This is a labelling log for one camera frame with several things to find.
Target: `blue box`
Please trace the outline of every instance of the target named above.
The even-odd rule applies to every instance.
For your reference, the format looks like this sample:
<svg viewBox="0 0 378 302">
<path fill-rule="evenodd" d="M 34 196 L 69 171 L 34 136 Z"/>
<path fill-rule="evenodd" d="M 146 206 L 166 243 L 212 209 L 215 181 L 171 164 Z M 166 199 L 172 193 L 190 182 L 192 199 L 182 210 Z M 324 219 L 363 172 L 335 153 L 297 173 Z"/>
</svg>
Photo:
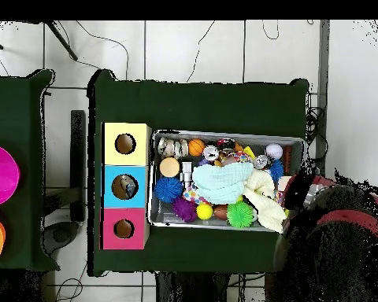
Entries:
<svg viewBox="0 0 378 302">
<path fill-rule="evenodd" d="M 105 166 L 104 208 L 145 208 L 147 199 L 147 166 Z M 112 192 L 113 180 L 119 175 L 129 175 L 138 186 L 130 199 L 119 199 Z"/>
</svg>

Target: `round hole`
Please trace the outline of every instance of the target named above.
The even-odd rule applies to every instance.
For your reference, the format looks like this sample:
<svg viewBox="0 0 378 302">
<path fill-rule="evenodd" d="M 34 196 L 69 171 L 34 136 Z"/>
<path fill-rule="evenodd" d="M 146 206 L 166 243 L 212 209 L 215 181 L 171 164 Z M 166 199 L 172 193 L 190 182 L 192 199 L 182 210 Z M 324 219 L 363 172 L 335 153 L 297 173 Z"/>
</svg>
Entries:
<svg viewBox="0 0 378 302">
<path fill-rule="evenodd" d="M 127 200 L 137 194 L 139 184 L 131 175 L 119 175 L 112 182 L 112 193 L 116 198 Z"/>
<path fill-rule="evenodd" d="M 119 238 L 131 238 L 135 233 L 135 226 L 132 221 L 122 219 L 115 223 L 113 232 Z"/>
<path fill-rule="evenodd" d="M 115 140 L 115 149 L 120 154 L 130 154 L 135 150 L 135 139 L 129 133 L 119 134 Z"/>
</svg>

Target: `wooden block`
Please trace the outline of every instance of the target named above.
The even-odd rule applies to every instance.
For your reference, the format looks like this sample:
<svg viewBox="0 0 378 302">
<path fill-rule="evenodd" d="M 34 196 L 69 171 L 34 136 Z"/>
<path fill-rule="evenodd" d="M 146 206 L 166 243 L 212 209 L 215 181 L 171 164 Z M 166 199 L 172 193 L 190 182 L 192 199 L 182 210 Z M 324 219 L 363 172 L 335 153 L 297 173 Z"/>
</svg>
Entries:
<svg viewBox="0 0 378 302">
<path fill-rule="evenodd" d="M 103 249 L 143 250 L 149 232 L 144 208 L 104 208 Z"/>
<path fill-rule="evenodd" d="M 128 176 L 135 182 L 134 195 L 126 199 L 125 182 L 121 176 Z M 146 208 L 148 193 L 148 167 L 105 166 L 105 208 Z"/>
<path fill-rule="evenodd" d="M 105 123 L 104 132 L 105 164 L 148 165 L 151 129 L 146 124 Z"/>
</svg>

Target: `pink box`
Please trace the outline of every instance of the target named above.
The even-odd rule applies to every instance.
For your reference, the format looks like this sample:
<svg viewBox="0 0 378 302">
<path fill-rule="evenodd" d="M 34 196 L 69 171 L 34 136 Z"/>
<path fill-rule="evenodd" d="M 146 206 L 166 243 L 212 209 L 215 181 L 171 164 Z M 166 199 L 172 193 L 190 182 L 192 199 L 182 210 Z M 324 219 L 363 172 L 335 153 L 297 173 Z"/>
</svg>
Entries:
<svg viewBox="0 0 378 302">
<path fill-rule="evenodd" d="M 145 208 L 103 208 L 102 224 L 103 249 L 143 250 L 150 233 Z M 115 225 L 125 219 L 132 223 L 134 230 L 129 238 L 115 235 Z"/>
</svg>

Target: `towel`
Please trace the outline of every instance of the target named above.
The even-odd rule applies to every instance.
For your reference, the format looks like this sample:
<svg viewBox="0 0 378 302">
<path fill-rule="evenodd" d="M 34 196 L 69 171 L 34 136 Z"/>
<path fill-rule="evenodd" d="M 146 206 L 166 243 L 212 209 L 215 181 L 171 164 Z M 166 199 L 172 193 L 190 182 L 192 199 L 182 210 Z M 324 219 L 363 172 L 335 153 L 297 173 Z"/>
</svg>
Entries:
<svg viewBox="0 0 378 302">
<path fill-rule="evenodd" d="M 274 198 L 273 179 L 266 171 L 254 169 L 246 181 L 246 187 L 262 196 Z"/>
<path fill-rule="evenodd" d="M 247 187 L 245 187 L 243 195 L 258 210 L 258 222 L 263 227 L 274 230 L 277 233 L 283 233 L 282 222 L 286 219 L 286 214 L 279 204 Z"/>
<path fill-rule="evenodd" d="M 234 204 L 242 194 L 245 181 L 254 165 L 250 162 L 216 167 L 210 164 L 196 167 L 192 173 L 197 193 L 212 204 Z"/>
</svg>

